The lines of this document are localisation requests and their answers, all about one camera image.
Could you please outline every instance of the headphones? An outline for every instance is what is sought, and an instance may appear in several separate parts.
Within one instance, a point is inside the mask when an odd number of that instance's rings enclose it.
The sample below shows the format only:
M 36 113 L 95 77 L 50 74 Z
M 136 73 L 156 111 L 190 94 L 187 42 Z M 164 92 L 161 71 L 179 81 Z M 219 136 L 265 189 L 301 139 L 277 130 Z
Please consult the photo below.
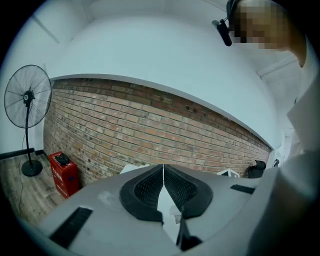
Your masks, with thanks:
M 68 157 L 66 154 L 64 154 L 64 153 L 61 153 L 60 155 L 57 155 L 57 156 L 55 156 L 54 158 L 58 161 L 58 163 L 59 163 L 61 166 L 65 166 L 65 165 L 67 165 L 67 164 L 70 163 L 69 157 Z

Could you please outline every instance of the red crate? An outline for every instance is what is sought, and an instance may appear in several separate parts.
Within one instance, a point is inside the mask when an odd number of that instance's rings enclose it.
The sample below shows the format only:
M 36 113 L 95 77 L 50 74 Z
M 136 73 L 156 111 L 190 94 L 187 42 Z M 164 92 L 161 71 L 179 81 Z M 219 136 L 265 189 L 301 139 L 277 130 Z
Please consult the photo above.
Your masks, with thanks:
M 56 189 L 64 198 L 69 198 L 79 190 L 78 168 L 72 161 L 65 166 L 60 165 L 55 156 L 61 153 L 50 154 L 49 161 Z

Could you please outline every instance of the white object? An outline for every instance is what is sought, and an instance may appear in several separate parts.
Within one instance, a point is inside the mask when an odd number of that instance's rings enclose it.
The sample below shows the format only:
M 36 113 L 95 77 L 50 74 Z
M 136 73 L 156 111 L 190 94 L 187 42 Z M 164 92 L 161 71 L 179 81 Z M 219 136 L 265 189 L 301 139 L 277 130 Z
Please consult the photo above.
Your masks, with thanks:
M 217 175 L 229 176 L 229 177 L 233 177 L 233 178 L 240 178 L 239 173 L 237 173 L 237 172 L 235 172 L 234 170 L 231 170 L 231 169 L 226 169 L 226 170 L 219 171 L 217 173 Z
M 130 171 L 133 171 L 133 170 L 135 170 L 135 169 L 142 168 L 142 167 L 147 167 L 147 166 L 149 166 L 149 164 L 140 165 L 140 166 L 136 166 L 136 165 L 133 165 L 133 164 L 127 164 L 127 165 L 122 169 L 122 171 L 120 172 L 120 174 L 123 174 L 123 173 L 126 173 L 126 172 L 130 172 Z

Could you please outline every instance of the black baseboard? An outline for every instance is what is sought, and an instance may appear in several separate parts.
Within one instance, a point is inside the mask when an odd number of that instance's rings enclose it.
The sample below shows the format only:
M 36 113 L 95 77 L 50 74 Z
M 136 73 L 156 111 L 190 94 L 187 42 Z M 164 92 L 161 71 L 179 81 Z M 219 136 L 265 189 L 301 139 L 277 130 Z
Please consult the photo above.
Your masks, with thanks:
M 43 150 L 43 154 L 44 154 L 44 156 L 46 157 L 46 159 L 49 160 L 49 157 L 48 157 L 47 153 L 46 153 L 44 150 Z
M 45 152 L 44 152 L 43 149 L 41 149 L 41 150 L 36 150 L 34 153 L 35 153 L 36 156 L 45 154 Z
M 29 148 L 29 152 L 30 153 L 35 152 L 35 149 L 33 147 Z M 8 152 L 8 153 L 2 153 L 2 154 L 0 154 L 0 160 L 25 155 L 27 153 L 28 153 L 27 149 L 12 151 L 12 152 Z

